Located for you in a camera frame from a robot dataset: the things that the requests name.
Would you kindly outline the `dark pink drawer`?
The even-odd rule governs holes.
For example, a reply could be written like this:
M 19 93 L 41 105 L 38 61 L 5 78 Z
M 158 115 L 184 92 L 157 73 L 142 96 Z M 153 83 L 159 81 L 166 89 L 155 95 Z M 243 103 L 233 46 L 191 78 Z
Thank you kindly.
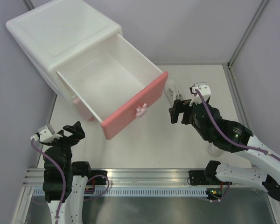
M 168 78 L 120 34 L 60 66 L 57 75 L 78 95 L 110 140 L 133 122 L 136 108 L 157 101 Z

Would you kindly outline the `white sneaker sideways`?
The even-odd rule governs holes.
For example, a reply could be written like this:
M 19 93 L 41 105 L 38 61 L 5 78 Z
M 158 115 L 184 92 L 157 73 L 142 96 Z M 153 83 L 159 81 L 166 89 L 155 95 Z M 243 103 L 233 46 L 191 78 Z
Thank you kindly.
M 166 82 L 164 93 L 171 106 L 173 106 L 175 100 L 184 100 L 184 95 L 180 87 L 173 80 Z

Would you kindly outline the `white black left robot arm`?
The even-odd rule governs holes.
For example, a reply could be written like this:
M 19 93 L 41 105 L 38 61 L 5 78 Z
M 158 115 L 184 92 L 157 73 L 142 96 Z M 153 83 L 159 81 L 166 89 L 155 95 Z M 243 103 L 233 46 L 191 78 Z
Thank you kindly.
M 39 133 L 40 143 L 48 146 L 44 160 L 45 193 L 54 224 L 81 224 L 84 190 L 92 181 L 89 162 L 72 161 L 72 146 L 85 138 L 81 123 L 66 125 L 55 132 L 51 125 Z

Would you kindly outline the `white sneaker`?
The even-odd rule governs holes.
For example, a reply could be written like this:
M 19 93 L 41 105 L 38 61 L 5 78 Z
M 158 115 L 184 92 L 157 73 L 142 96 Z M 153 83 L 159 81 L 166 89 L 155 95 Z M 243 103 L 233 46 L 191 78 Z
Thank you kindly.
M 218 147 L 214 146 L 213 144 L 209 144 L 208 146 L 208 153 L 212 157 L 219 157 L 224 153 L 224 150 L 219 149 Z

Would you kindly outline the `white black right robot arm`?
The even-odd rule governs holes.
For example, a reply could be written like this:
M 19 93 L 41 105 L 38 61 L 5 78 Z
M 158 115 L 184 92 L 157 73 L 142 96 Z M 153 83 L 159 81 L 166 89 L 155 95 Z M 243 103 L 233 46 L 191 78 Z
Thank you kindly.
M 228 152 L 248 160 L 254 167 L 237 168 L 219 161 L 209 161 L 204 170 L 204 180 L 208 184 L 234 184 L 253 186 L 265 191 L 280 202 L 280 157 L 242 124 L 223 119 L 217 108 L 208 101 L 199 104 L 191 100 L 174 101 L 169 108 L 170 122 L 192 125 L 204 141 L 223 152 Z

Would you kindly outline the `light pink drawer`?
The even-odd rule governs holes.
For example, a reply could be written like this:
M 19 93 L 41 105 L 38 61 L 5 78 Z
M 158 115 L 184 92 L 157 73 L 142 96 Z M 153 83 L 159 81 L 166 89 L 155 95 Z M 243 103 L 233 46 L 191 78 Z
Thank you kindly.
M 87 121 L 93 121 L 95 119 L 92 112 L 87 108 L 87 106 L 82 102 L 82 100 L 75 95 L 73 97 L 73 105 L 76 108 L 77 112 L 81 115 L 81 117 Z

